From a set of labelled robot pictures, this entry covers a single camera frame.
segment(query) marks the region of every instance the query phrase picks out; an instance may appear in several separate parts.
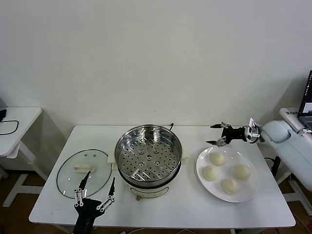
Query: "glass lid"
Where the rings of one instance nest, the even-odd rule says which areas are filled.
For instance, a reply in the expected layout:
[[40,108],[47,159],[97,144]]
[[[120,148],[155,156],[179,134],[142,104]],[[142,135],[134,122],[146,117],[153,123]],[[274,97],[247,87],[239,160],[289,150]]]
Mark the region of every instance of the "glass lid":
[[67,159],[57,176],[58,190],[66,197],[74,197],[74,189],[79,187],[81,180],[91,171],[85,187],[86,196],[98,192],[109,179],[112,165],[107,163],[108,156],[100,150],[83,150]]

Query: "floor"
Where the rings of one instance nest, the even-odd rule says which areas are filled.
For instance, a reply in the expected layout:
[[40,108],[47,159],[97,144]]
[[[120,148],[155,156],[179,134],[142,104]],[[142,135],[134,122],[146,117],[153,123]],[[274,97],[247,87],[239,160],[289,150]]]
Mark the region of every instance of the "floor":
[[[9,178],[0,180],[0,204],[2,204],[9,194],[11,188],[18,179],[19,174],[10,174]],[[44,180],[38,175],[29,175],[25,185],[43,186]],[[283,193],[290,193],[292,189],[286,181],[280,184],[280,189]],[[309,201],[312,203],[312,193],[302,187]],[[28,220],[28,216],[38,198],[38,195],[19,194],[10,208],[0,206],[0,231],[1,234],[64,234],[61,230],[51,225],[34,224]],[[312,216],[308,216],[299,202],[288,203],[291,211],[298,215],[304,222],[306,227],[312,224]],[[264,234],[308,234],[305,227],[300,221],[296,220],[297,224],[293,228],[286,229],[270,229],[266,230]],[[120,234],[122,231],[126,233],[133,229],[124,228],[97,228],[94,234]],[[142,230],[135,234],[176,234],[180,230]],[[196,234],[229,234],[229,230],[192,230]],[[189,232],[183,231],[180,234],[187,234]]]

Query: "power cord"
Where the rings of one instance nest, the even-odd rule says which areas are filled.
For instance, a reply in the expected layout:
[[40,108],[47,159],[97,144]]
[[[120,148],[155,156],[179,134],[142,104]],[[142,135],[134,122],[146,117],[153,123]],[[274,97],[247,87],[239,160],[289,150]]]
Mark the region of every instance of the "power cord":
[[293,216],[295,216],[301,223],[302,225],[307,229],[308,233],[312,234],[311,231],[307,228],[307,226],[304,224],[304,222],[294,213],[292,213]]
[[[135,229],[135,230],[129,232],[128,234],[132,234],[132,233],[134,233],[134,232],[136,232],[136,231],[141,231],[141,230],[144,230],[144,229],[145,229],[145,228]],[[180,232],[177,232],[176,234],[179,234],[179,233],[181,233],[181,232],[183,232],[183,231],[188,231],[188,232],[190,232],[190,233],[196,234],[195,232],[192,232],[191,230],[188,230],[188,229],[183,229],[183,230],[181,230]]]
[[170,124],[170,131],[171,131],[171,129],[174,127],[174,123],[172,123],[172,124]]
[[183,232],[183,231],[188,231],[188,232],[190,232],[190,233],[196,234],[195,232],[192,232],[191,230],[188,230],[188,229],[183,229],[182,231],[180,231],[180,232],[178,232],[178,233],[176,233],[176,234],[179,234],[179,233],[181,233],[181,232]]
[[264,159],[269,159],[273,162],[273,166],[271,167],[272,175],[275,177],[279,168],[279,164],[281,163],[281,159],[279,156],[276,156],[275,159],[270,157],[265,157]]
[[16,132],[16,130],[18,129],[19,127],[19,121],[18,120],[5,120],[5,121],[0,121],[0,123],[5,123],[5,122],[16,122],[16,128],[14,131],[10,132],[10,133],[0,133],[0,136],[4,136],[4,135],[9,135],[9,134],[12,134],[14,132]]
[[144,230],[144,229],[145,229],[145,228],[135,229],[135,230],[133,230],[133,231],[129,232],[128,234],[134,233],[134,232],[136,232],[136,231]]

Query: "stainless steel steamer basket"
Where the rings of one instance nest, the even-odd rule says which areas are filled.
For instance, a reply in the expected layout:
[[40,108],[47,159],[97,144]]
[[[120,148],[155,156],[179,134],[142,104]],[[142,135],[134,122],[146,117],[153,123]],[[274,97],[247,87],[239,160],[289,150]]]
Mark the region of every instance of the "stainless steel steamer basket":
[[147,124],[130,129],[115,147],[121,176],[131,185],[152,189],[170,182],[178,173],[182,146],[169,129]]

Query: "laptop screen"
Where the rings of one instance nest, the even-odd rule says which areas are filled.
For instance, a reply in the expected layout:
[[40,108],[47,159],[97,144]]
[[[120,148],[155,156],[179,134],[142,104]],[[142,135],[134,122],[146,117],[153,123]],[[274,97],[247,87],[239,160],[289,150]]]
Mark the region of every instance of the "laptop screen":
[[298,116],[312,116],[312,71],[310,71]]

